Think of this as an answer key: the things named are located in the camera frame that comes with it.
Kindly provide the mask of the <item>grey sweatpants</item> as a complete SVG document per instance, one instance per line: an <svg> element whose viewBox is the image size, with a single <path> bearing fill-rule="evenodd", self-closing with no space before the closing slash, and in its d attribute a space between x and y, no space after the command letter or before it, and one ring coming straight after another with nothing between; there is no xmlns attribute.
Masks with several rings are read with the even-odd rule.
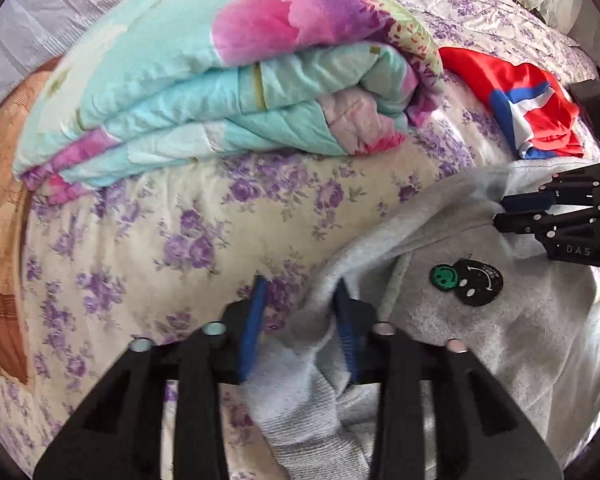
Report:
<svg viewBox="0 0 600 480"><path fill-rule="evenodd" d="M600 428L600 269L550 261L534 238L503 235L492 219L505 195L578 167L532 160L447 178L324 264L244 389L291 478L370 472L378 390L349 382L329 307L339 281L417 340L465 341L558 462L577 456Z"/></svg>

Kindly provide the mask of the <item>folded red shorts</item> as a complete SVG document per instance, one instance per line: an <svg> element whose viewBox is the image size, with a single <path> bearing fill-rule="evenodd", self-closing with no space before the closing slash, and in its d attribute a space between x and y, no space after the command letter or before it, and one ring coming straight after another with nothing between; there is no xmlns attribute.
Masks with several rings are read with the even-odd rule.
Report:
<svg viewBox="0 0 600 480"><path fill-rule="evenodd" d="M469 49L443 47L440 55L444 68L459 76L490 110L518 158L584 155L574 131L579 107L553 74Z"/></svg>

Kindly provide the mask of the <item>folded floral turquoise quilt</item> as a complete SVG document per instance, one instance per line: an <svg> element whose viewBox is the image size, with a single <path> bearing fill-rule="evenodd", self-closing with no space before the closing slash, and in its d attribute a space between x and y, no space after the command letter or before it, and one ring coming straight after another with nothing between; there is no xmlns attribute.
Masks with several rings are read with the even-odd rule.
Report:
<svg viewBox="0 0 600 480"><path fill-rule="evenodd" d="M211 157L387 151L443 90L437 45L394 0L123 0L61 58L12 171L62 204Z"/></svg>

